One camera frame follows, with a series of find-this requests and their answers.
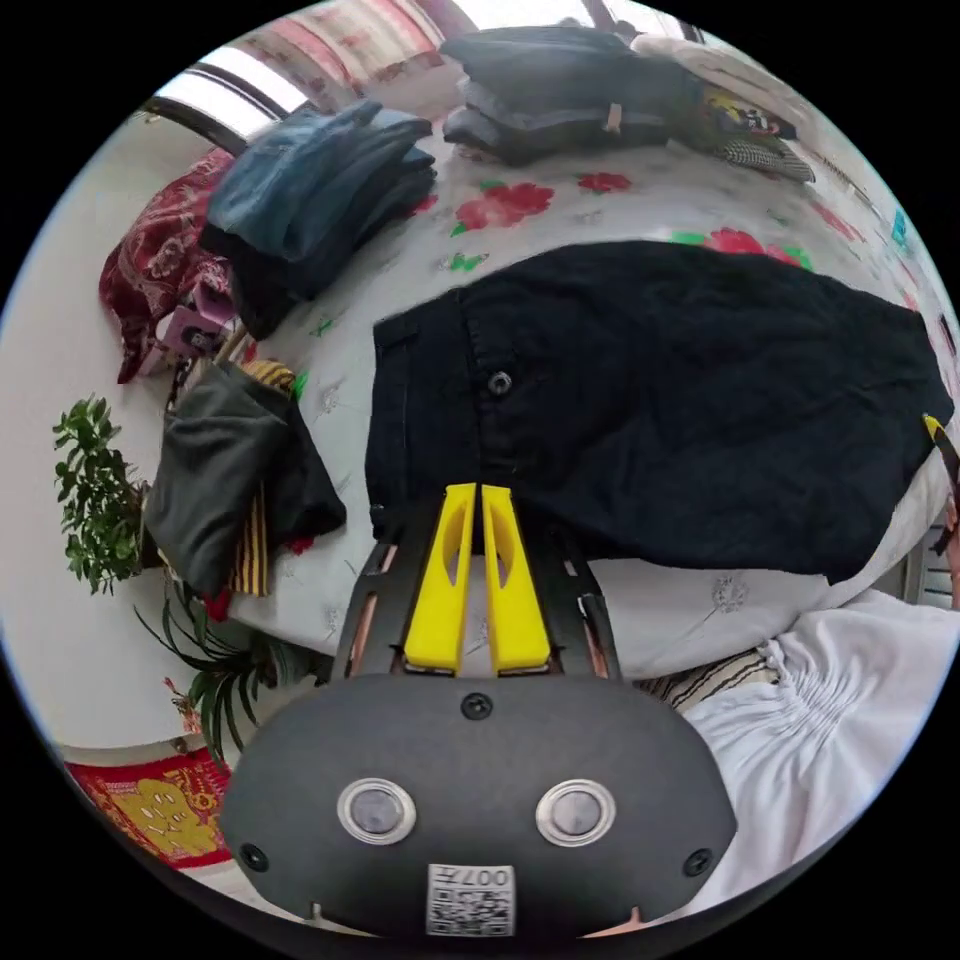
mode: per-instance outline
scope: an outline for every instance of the screw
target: screw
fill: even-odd
[[[267,855],[252,843],[245,843],[240,848],[240,859],[253,870],[254,873],[265,873],[270,866]]]
[[[460,704],[468,720],[486,720],[493,713],[493,701],[485,693],[468,693]]]
[[[683,872],[688,877],[699,877],[713,863],[713,853],[706,847],[694,850],[683,863]]]

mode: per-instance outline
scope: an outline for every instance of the white wall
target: white wall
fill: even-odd
[[[51,427],[92,392],[123,427],[117,443],[152,477],[159,456],[160,382],[116,384],[119,339],[103,314],[103,262],[150,197],[210,145],[167,120],[130,120],[61,199],[28,257],[0,325],[0,618],[24,699],[50,737],[122,747],[182,733],[163,678],[191,679],[137,622],[159,613],[156,572],[91,597],[68,573],[53,487]]]

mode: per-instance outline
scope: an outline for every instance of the green leaves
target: green leaves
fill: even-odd
[[[86,579],[91,594],[113,592],[114,583],[140,572],[140,490],[129,466],[109,444],[120,432],[105,398],[78,400],[53,427],[54,449],[66,456],[55,467],[61,531],[68,540],[69,569]]]
[[[236,700],[247,719],[259,726],[254,704],[261,686],[299,683],[307,674],[318,674],[318,658],[310,650],[256,632],[248,647],[237,648],[210,629],[202,605],[193,591],[179,583],[168,584],[160,613],[160,631],[151,627],[134,607],[144,629],[167,650],[197,671],[187,700],[200,714],[200,726],[214,761],[226,767],[224,724],[238,750],[243,750],[237,723]],[[186,618],[189,628],[181,620]],[[182,637],[192,651],[182,649]]]

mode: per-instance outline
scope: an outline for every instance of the red flower print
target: red flower print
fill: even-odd
[[[304,550],[309,550],[313,546],[313,541],[316,537],[298,537],[296,540],[291,540],[287,544],[287,549],[294,554],[294,556],[299,557]]]
[[[512,227],[524,217],[543,213],[550,206],[553,190],[535,183],[518,183],[508,187],[496,184],[483,191],[483,196],[468,200],[457,209],[457,228],[454,235],[464,230],[482,230],[484,227]]]
[[[744,233],[742,230],[731,230],[729,227],[714,230],[707,237],[704,246],[711,250],[719,250],[720,253],[766,253],[749,233]]]
[[[803,264],[796,257],[791,257],[786,250],[782,250],[775,244],[770,244],[770,246],[767,247],[767,256],[773,257],[774,260],[779,260],[782,263],[789,263],[794,267],[803,266]]]
[[[431,193],[429,196],[424,197],[408,214],[408,216],[415,217],[418,213],[426,213],[438,200],[439,198],[435,193]]]
[[[230,609],[232,598],[233,594],[229,590],[221,590],[215,597],[204,594],[203,605],[207,608],[207,616],[214,623],[223,623],[227,619],[227,611]]]
[[[622,173],[584,173],[577,183],[584,190],[592,190],[594,193],[630,189],[630,181]]]
[[[834,230],[842,233],[848,240],[856,240],[853,230],[844,223],[832,210],[829,210],[822,203],[816,200],[810,201],[810,206],[823,218],[824,222],[833,227]]]

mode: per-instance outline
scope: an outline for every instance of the gray garment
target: gray garment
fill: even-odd
[[[287,439],[290,402],[238,367],[213,365],[166,414],[144,525],[199,593],[216,596],[229,580],[257,486]]]
[[[517,113],[511,110],[496,94],[487,90],[483,84],[475,80],[464,78],[458,84],[464,103],[473,107],[485,117],[512,130],[532,132],[560,127],[571,123],[596,123],[602,128],[610,113],[609,105],[605,107],[581,108],[574,110],[547,110],[541,114]],[[641,124],[645,126],[663,126],[666,119],[656,113],[645,113],[641,110],[624,109],[620,120],[621,125]]]

